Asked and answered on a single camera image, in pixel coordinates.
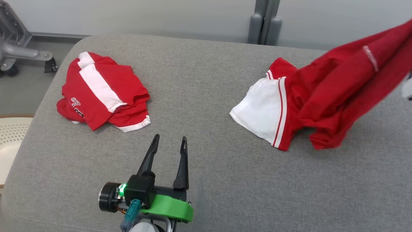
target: white stripe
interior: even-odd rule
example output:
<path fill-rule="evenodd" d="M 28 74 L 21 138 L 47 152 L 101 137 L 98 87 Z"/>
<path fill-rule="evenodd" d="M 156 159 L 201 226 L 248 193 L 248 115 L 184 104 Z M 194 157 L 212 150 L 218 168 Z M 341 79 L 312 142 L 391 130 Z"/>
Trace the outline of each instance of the white stripe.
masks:
<path fill-rule="evenodd" d="M 402 86 L 402 97 L 411 98 L 412 97 L 412 78 L 409 78 L 405 81 Z"/>
<path fill-rule="evenodd" d="M 86 66 L 79 73 L 94 95 L 106 106 L 109 112 L 113 113 L 117 107 L 127 104 L 122 102 L 118 95 L 110 88 L 105 79 L 96 70 L 94 64 Z"/>
<path fill-rule="evenodd" d="M 118 126 L 116 127 L 121 129 L 123 132 L 129 132 L 129 131 L 141 129 L 149 124 L 150 124 L 150 118 L 148 115 L 146 115 L 146 118 L 141 123 L 138 123 L 135 125 L 123 126 L 123 127 L 118 127 Z"/>
<path fill-rule="evenodd" d="M 273 80 L 272 71 L 270 71 L 270 69 L 269 69 L 269 71 L 267 71 L 267 72 L 269 73 L 269 76 L 270 76 L 270 78 L 269 78 L 269 79 Z"/>
<path fill-rule="evenodd" d="M 363 51 L 368 56 L 370 62 L 373 65 L 373 68 L 374 68 L 375 72 L 378 72 L 379 71 L 378 62 L 376 61 L 375 57 L 373 56 L 372 52 L 370 51 L 370 49 L 367 45 L 363 46 Z"/>
<path fill-rule="evenodd" d="M 80 61 L 77 64 L 81 69 L 84 69 L 89 64 L 94 64 L 94 60 L 88 52 L 80 53 L 79 59 Z"/>
<path fill-rule="evenodd" d="M 286 99 L 286 88 L 285 88 L 285 78 L 282 77 L 279 80 L 279 85 L 281 87 L 281 95 L 282 95 L 282 119 L 279 125 L 278 137 L 276 138 L 275 147 L 278 148 L 279 144 L 282 141 L 283 130 L 285 129 L 285 122 L 286 122 L 286 113 L 287 113 L 287 99 Z"/>

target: gray cushion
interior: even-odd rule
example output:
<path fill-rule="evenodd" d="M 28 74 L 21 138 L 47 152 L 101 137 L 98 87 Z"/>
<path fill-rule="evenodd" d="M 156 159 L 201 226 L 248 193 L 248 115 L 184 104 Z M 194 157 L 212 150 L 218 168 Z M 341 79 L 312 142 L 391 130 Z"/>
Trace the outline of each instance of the gray cushion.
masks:
<path fill-rule="evenodd" d="M 69 63 L 83 51 L 131 65 L 149 90 L 152 124 L 92 132 L 60 116 Z M 15 231 L 119 231 L 102 212 L 106 182 L 125 182 L 153 136 L 156 185 L 171 186 L 188 139 L 194 231 L 410 230 L 412 104 L 398 90 L 362 117 L 341 147 L 316 151 L 303 131 L 281 152 L 229 116 L 248 88 L 283 57 L 297 67 L 322 51 L 155 36 L 94 36 L 71 50 L 45 95 L 1 199 Z"/>

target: floor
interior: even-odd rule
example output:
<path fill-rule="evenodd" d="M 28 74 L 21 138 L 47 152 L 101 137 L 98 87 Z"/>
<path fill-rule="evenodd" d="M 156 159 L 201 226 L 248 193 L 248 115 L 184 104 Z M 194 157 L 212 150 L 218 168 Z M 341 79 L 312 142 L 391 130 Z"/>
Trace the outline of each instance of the floor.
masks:
<path fill-rule="evenodd" d="M 26 47 L 53 53 L 59 66 L 80 39 L 33 37 Z M 0 78 L 0 115 L 34 114 L 53 80 L 54 73 L 44 73 L 44 62 L 17 60 L 19 74 Z"/>

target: red fabric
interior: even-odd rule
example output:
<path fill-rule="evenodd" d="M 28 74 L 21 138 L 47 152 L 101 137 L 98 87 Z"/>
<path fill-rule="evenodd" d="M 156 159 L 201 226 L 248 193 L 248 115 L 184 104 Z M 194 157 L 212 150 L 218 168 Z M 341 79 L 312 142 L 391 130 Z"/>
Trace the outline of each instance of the red fabric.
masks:
<path fill-rule="evenodd" d="M 282 57 L 279 57 L 270 65 L 269 70 L 272 72 L 273 79 L 276 80 L 294 74 L 297 68 Z"/>
<path fill-rule="evenodd" d="M 87 123 L 92 130 L 107 121 L 124 127 L 141 123 L 147 118 L 145 102 L 150 96 L 130 66 L 118 65 L 110 57 L 91 52 L 84 52 L 79 57 L 69 65 L 66 84 L 62 87 L 64 98 L 57 103 L 57 111 L 62 116 L 71 121 Z M 115 103 L 119 105 L 110 108 L 96 96 L 89 86 L 94 83 L 87 83 L 84 78 L 86 70 L 101 75 L 102 82 L 109 86 L 108 91 L 118 97 L 119 101 Z"/>
<path fill-rule="evenodd" d="M 271 68 L 283 75 L 293 66 L 276 60 Z M 411 69 L 412 20 L 339 46 L 297 70 L 285 82 L 288 116 L 279 149 L 287 150 L 302 127 L 316 128 L 310 136 L 316 149 L 339 146 L 355 120 L 386 97 Z"/>

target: folded red shirt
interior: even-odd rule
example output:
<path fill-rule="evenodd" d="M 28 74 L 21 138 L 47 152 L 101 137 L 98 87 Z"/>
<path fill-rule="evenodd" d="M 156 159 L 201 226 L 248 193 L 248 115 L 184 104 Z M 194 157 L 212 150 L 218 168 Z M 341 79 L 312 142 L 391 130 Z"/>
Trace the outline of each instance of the folded red shirt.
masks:
<path fill-rule="evenodd" d="M 150 124 L 147 89 L 130 66 L 118 65 L 110 57 L 81 53 L 68 68 L 62 95 L 57 111 L 92 130 L 105 122 L 124 132 Z"/>

